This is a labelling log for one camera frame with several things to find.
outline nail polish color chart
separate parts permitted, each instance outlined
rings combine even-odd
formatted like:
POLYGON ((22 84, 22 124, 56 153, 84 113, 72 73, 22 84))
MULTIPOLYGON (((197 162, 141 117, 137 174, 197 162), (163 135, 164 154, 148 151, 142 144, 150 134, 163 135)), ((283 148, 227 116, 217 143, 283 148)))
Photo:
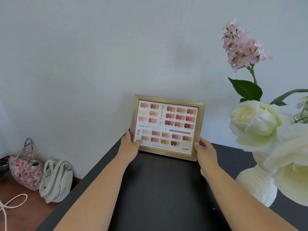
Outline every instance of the nail polish color chart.
POLYGON ((139 100, 134 141, 191 155, 198 107, 139 100))

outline white cable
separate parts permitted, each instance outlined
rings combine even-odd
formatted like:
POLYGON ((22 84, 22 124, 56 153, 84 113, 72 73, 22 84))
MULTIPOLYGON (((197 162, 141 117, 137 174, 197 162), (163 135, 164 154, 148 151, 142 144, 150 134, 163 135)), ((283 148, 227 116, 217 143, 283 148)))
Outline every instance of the white cable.
POLYGON ((23 204, 27 201, 27 199, 28 199, 28 196, 27 196, 26 194, 20 194, 20 195, 15 196, 14 198, 12 198, 10 201, 8 201, 8 202, 7 202, 6 204, 4 204, 4 205, 3 205, 3 203, 2 203, 1 200, 0 200, 0 207, 1 207, 0 211, 2 210, 3 213, 4 213, 4 230, 5 230, 5 231, 7 231, 7 220, 6 220, 6 211, 5 211, 4 208, 17 208, 17 207, 23 205, 23 204), (25 199, 24 202, 22 202, 21 204, 15 206, 15 207, 9 207, 9 206, 7 206, 7 205, 8 205, 10 202, 12 202, 14 199, 16 199, 17 197, 22 196, 22 195, 24 195, 24 196, 26 197, 26 199, 25 199))

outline table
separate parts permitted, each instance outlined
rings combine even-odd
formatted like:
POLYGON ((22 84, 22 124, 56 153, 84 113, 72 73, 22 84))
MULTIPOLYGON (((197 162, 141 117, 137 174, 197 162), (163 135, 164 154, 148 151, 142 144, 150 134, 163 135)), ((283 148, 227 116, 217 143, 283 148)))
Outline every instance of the table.
MULTIPOLYGON (((37 231, 52 231, 68 209, 115 157, 120 140, 56 207, 37 231)), ((231 177, 256 165, 252 154, 213 144, 218 163, 231 177)), ((278 192, 270 207, 294 225, 307 230, 308 207, 278 192)), ((231 230, 223 217, 198 163, 140 151, 127 167, 109 230, 231 230)))

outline green leaf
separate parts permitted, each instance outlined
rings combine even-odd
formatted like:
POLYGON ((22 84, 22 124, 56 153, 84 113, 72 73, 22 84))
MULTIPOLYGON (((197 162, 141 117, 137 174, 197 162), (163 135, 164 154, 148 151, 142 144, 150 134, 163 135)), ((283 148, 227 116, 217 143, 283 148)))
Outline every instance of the green leaf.
POLYGON ((292 95, 293 93, 296 93, 296 92, 308 92, 308 89, 294 89, 292 91, 288 91, 288 92, 284 93, 283 95, 277 97, 270 104, 279 105, 285 98, 287 98, 289 95, 292 95))
POLYGON ((240 99, 240 103, 242 103, 242 102, 244 102, 244 101, 247 101, 247 99, 246 99, 246 98, 240 99))
POLYGON ((284 106, 284 105, 287 105, 287 104, 286 104, 286 103, 284 103, 283 101, 277 101, 275 104, 276 104, 276 105, 278 105, 278 106, 284 106))
POLYGON ((228 79, 230 80, 234 89, 240 96, 244 97, 246 100, 260 101, 263 92, 258 85, 247 80, 237 80, 231 79, 229 77, 228 79))

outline picture frame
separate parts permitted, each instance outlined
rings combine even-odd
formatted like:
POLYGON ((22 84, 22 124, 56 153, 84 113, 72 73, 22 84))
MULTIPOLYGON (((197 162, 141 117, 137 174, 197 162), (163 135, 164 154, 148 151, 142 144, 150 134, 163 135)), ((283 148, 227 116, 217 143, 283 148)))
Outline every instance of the picture frame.
POLYGON ((131 140, 143 140, 140 151, 196 161, 194 143, 200 140, 204 112, 203 102, 135 94, 131 140))

